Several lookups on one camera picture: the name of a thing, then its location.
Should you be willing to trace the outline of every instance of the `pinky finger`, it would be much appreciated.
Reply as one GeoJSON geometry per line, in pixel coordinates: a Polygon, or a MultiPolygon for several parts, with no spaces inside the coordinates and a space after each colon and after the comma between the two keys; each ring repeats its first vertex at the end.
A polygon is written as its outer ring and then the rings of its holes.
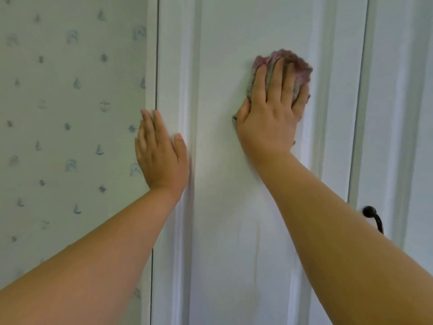
{"type": "Polygon", "coordinates": [[[310,91],[309,83],[304,84],[299,92],[299,96],[292,106],[292,112],[295,115],[298,122],[302,119],[302,115],[304,114],[305,105],[308,102],[308,96],[310,91]]]}
{"type": "Polygon", "coordinates": [[[134,143],[135,143],[136,156],[137,156],[137,161],[138,161],[142,158],[141,149],[140,149],[140,146],[138,145],[138,138],[134,138],[134,143]]]}

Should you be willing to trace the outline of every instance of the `pink and gray cloth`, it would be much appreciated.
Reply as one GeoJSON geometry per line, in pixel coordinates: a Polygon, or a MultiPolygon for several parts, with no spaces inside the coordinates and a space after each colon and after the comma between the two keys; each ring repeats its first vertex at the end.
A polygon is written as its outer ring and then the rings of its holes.
{"type": "MultiPolygon", "coordinates": [[[[310,81],[311,72],[313,69],[311,66],[306,63],[304,59],[297,56],[295,53],[293,53],[290,50],[281,49],[278,51],[274,51],[271,53],[268,57],[264,58],[262,56],[257,56],[256,60],[254,60],[254,63],[252,65],[251,70],[251,77],[249,80],[248,87],[246,89],[246,97],[251,100],[251,93],[252,93],[252,86],[254,84],[254,80],[256,78],[256,71],[259,68],[260,65],[266,64],[267,65],[267,71],[266,71],[266,95],[268,94],[269,84],[271,83],[272,74],[274,72],[275,63],[280,58],[284,58],[284,70],[283,70],[283,84],[284,79],[286,77],[287,72],[287,66],[290,63],[295,64],[295,70],[296,70],[296,78],[295,78],[295,85],[294,85],[294,91],[293,91],[293,101],[295,102],[300,87],[304,84],[310,81]]],[[[236,115],[233,116],[233,124],[236,126],[236,115]]]]}

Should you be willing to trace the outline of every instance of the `finger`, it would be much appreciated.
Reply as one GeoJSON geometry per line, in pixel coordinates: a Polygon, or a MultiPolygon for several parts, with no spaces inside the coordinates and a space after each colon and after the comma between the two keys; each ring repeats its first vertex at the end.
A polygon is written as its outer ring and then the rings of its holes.
{"type": "Polygon", "coordinates": [[[156,137],[155,137],[155,126],[152,120],[152,116],[145,109],[142,109],[141,114],[143,115],[143,119],[144,119],[146,150],[149,150],[149,148],[154,149],[156,148],[156,137]]]}
{"type": "Polygon", "coordinates": [[[283,67],[284,58],[280,58],[274,67],[272,74],[271,84],[269,85],[268,100],[273,103],[274,106],[281,104],[281,89],[283,85],[283,67]]]}
{"type": "Polygon", "coordinates": [[[252,86],[251,101],[252,104],[257,106],[266,104],[266,68],[266,64],[258,67],[254,85],[252,86]]]}
{"type": "Polygon", "coordinates": [[[246,118],[249,115],[250,110],[251,110],[251,103],[249,102],[248,98],[245,98],[240,109],[238,110],[238,113],[236,114],[238,124],[242,124],[245,122],[246,118]]]}
{"type": "Polygon", "coordinates": [[[296,103],[292,106],[292,112],[298,121],[302,119],[302,115],[304,114],[305,105],[308,102],[309,91],[310,91],[309,83],[304,84],[300,89],[299,96],[296,100],[296,103]]]}
{"type": "Polygon", "coordinates": [[[175,135],[174,150],[175,150],[175,153],[177,155],[177,160],[179,162],[182,162],[185,164],[189,163],[188,162],[187,146],[186,146],[185,141],[182,138],[180,133],[175,135]]]}
{"type": "Polygon", "coordinates": [[[147,149],[147,144],[143,120],[140,122],[140,128],[138,129],[137,143],[138,147],[141,149],[141,153],[145,153],[147,149]]]}
{"type": "Polygon", "coordinates": [[[138,138],[134,138],[134,143],[135,143],[135,148],[136,148],[137,161],[139,161],[139,160],[141,160],[143,155],[141,153],[140,146],[138,145],[138,138]]]}
{"type": "Polygon", "coordinates": [[[284,106],[290,107],[293,102],[293,89],[295,86],[296,70],[294,63],[290,63],[287,66],[286,78],[283,84],[283,90],[281,91],[281,103],[284,106]]]}
{"type": "Polygon", "coordinates": [[[167,132],[167,129],[165,128],[161,113],[159,113],[159,111],[157,111],[157,110],[153,111],[153,121],[155,124],[156,142],[158,143],[158,145],[164,144],[164,143],[171,145],[170,136],[167,132]]]}

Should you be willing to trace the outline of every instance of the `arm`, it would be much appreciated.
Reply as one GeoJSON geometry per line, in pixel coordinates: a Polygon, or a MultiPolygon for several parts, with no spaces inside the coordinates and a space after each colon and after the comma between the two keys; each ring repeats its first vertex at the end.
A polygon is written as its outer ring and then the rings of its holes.
{"type": "Polygon", "coordinates": [[[292,105],[295,69],[282,85],[266,68],[238,112],[242,147],[275,199],[311,286],[334,324],[432,324],[433,277],[380,234],[290,153],[308,85],[292,105]]]}
{"type": "Polygon", "coordinates": [[[160,114],[142,114],[136,154],[150,191],[1,290],[2,323],[119,322],[189,175],[180,135],[173,147],[160,114]]]}

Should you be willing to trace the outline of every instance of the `nautical wallpaper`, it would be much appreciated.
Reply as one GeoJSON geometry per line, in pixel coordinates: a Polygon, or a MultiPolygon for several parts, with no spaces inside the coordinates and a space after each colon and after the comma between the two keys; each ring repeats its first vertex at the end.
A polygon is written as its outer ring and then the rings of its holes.
{"type": "MultiPolygon", "coordinates": [[[[146,7],[0,0],[0,289],[147,191],[146,7]]],[[[140,323],[139,286],[122,323],[140,323]]]]}

